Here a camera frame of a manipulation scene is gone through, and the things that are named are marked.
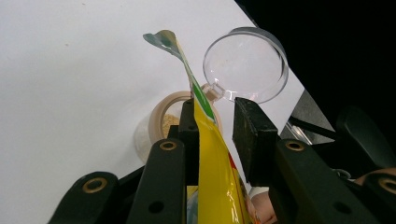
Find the transparent dome lid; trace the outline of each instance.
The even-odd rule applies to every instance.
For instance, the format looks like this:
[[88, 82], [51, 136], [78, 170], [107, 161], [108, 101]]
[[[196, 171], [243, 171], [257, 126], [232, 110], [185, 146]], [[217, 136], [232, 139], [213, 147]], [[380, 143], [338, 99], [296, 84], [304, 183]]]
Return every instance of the transparent dome lid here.
[[243, 97], [258, 104], [284, 89], [289, 66], [280, 42], [257, 27], [240, 27], [217, 39], [204, 57], [205, 78], [218, 95], [233, 102]]

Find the white paper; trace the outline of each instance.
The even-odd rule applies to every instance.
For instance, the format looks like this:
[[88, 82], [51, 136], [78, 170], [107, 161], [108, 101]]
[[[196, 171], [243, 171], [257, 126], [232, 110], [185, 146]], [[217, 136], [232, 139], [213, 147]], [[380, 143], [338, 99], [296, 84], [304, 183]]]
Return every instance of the white paper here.
[[[232, 0], [2, 1], [0, 3], [0, 223], [46, 223], [80, 177], [124, 177], [143, 163], [137, 123], [163, 97], [189, 89], [178, 59], [142, 37], [172, 30], [205, 83], [205, 51], [253, 26]], [[262, 106], [283, 129], [304, 88], [293, 73]], [[233, 103], [215, 103], [231, 135]]]

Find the packet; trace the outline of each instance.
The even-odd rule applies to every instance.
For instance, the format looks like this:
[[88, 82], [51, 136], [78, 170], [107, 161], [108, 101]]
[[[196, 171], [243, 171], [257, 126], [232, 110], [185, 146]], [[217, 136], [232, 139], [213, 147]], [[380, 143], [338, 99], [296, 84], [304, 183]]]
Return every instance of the packet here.
[[188, 216], [197, 214], [191, 223], [260, 223], [243, 180], [217, 127], [216, 117], [195, 79], [186, 57], [172, 31], [143, 35], [145, 40], [179, 58], [190, 81], [194, 99], [194, 118], [199, 130], [200, 166], [198, 190], [188, 201]]

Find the black mechanical part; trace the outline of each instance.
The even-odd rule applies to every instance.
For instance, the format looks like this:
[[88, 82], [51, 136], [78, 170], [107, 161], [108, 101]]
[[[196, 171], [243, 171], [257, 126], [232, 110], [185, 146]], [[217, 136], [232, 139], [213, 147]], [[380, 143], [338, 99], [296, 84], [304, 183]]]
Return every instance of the black mechanical part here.
[[194, 100], [185, 101], [181, 111], [178, 139], [186, 148], [186, 185], [198, 186], [199, 132], [194, 118]]
[[336, 130], [343, 138], [346, 157], [352, 161], [349, 164], [353, 164], [360, 175], [396, 167], [396, 156], [387, 139], [361, 109], [350, 106], [342, 110]]
[[84, 175], [66, 192], [49, 224], [111, 223], [117, 213], [119, 188], [117, 177], [111, 173]]
[[151, 148], [126, 223], [185, 223], [186, 205], [184, 144], [160, 140]]
[[338, 138], [338, 135], [337, 135], [336, 132], [333, 132], [331, 130], [319, 127], [319, 126], [317, 126], [315, 124], [311, 124], [311, 123], [305, 122], [305, 121], [297, 119], [297, 118], [295, 118], [293, 116], [290, 116], [289, 122], [292, 125], [294, 125], [294, 126], [302, 128], [303, 130], [307, 130], [307, 131], [309, 131], [311, 133], [316, 133], [316, 134], [328, 137], [328, 138], [330, 138], [332, 140], [336, 140]]
[[277, 128], [253, 101], [235, 98], [233, 143], [252, 187], [268, 186], [274, 165]]
[[277, 217], [280, 223], [379, 223], [306, 143], [277, 142], [275, 164], [269, 195], [276, 214], [284, 215]]

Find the green stripe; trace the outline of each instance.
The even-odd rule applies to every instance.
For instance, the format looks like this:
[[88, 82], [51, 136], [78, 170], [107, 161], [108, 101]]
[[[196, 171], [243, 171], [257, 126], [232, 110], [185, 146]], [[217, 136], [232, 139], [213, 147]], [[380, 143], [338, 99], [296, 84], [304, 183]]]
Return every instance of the green stripe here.
[[177, 46], [177, 39], [175, 34], [169, 30], [162, 30], [155, 35], [145, 34], [143, 35], [143, 37], [150, 44], [171, 53], [184, 63], [184, 67], [186, 69], [187, 75], [189, 76], [189, 81], [191, 83], [192, 92], [194, 93], [195, 99], [198, 101], [198, 104], [201, 106], [206, 116], [216, 123], [216, 118], [214, 116], [210, 103], [208, 102], [205, 94], [203, 93], [201, 86], [198, 84], [197, 80], [192, 74], [186, 56], [184, 56], [183, 50]]

